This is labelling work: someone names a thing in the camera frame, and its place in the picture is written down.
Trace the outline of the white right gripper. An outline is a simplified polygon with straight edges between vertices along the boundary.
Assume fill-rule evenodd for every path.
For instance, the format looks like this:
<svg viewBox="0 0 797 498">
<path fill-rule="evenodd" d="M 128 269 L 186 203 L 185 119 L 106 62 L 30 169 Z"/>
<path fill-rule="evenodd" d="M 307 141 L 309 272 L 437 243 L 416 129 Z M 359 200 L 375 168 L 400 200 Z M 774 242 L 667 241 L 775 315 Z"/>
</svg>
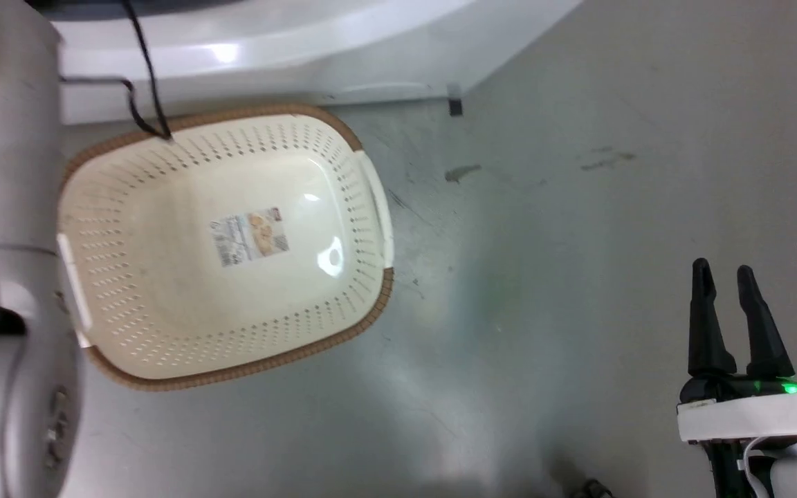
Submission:
<svg viewBox="0 0 797 498">
<path fill-rule="evenodd" d="M 698 258 L 693 262 L 692 272 L 688 374 L 736 374 L 737 365 L 724 344 L 715 309 L 717 288 L 711 265 L 707 259 Z M 741 265 L 737 270 L 737 283 L 739 303 L 749 328 L 750 362 L 746 374 L 759 379 L 795 376 L 771 309 L 755 279 L 755 271 Z M 677 406 L 677 425 L 681 441 L 688 443 L 797 437 L 797 380 L 781 379 L 777 394 L 681 403 Z"/>
</svg>

